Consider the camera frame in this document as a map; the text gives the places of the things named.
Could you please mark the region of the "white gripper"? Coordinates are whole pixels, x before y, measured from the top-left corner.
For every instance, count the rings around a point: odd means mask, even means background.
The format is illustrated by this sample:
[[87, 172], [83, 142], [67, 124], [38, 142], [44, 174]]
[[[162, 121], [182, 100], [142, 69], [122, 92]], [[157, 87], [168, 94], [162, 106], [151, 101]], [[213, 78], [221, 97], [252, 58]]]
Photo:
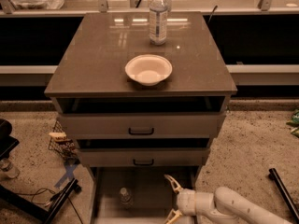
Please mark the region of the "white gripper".
[[164, 224], [174, 224], [182, 214], [184, 216], [208, 216], [215, 209], [214, 195], [207, 192], [197, 192], [193, 189], [184, 189], [171, 175], [164, 176], [177, 194], [178, 210], [172, 209]]

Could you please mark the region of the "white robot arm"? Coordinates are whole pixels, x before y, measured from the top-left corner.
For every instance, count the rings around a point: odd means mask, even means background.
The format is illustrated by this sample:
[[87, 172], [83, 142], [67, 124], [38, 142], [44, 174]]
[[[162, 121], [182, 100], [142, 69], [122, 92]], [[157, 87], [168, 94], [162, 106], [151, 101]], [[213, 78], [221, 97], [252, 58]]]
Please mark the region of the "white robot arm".
[[250, 202], [227, 187], [214, 193], [183, 188], [171, 175], [164, 176], [177, 194], [177, 207], [172, 209], [164, 224], [175, 224], [181, 217], [204, 216], [215, 224], [237, 224], [241, 218], [248, 224], [291, 224], [290, 221]]

